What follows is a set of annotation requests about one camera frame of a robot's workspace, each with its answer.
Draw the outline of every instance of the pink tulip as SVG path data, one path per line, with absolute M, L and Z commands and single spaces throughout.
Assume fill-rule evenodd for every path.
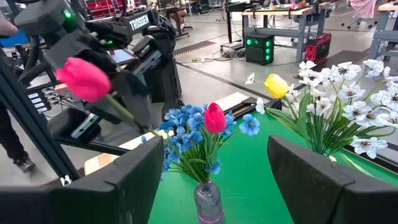
M 77 98 L 89 103 L 99 101 L 111 90 L 108 76 L 97 66 L 80 58 L 69 57 L 65 67 L 56 73 L 57 78 L 67 84 Z
M 205 111 L 205 128 L 209 133 L 220 133 L 226 128 L 224 111 L 216 103 L 210 103 Z

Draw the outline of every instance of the green table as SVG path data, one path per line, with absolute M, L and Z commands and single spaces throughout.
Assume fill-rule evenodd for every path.
M 268 163 L 267 142 L 270 135 L 279 135 L 303 146 L 305 141 L 269 115 L 257 112 L 252 115 L 260 121 L 260 133 L 252 137 L 240 133 L 231 137 L 229 144 L 219 151 L 221 172 L 212 176 L 212 181 L 221 190 L 224 223 L 293 223 Z M 348 151 L 340 152 L 373 176 L 398 186 L 397 174 Z M 338 154 L 334 156 L 338 162 L 343 162 Z M 193 201 L 196 183 L 179 173 L 165 174 L 163 180 L 149 224 L 199 223 Z

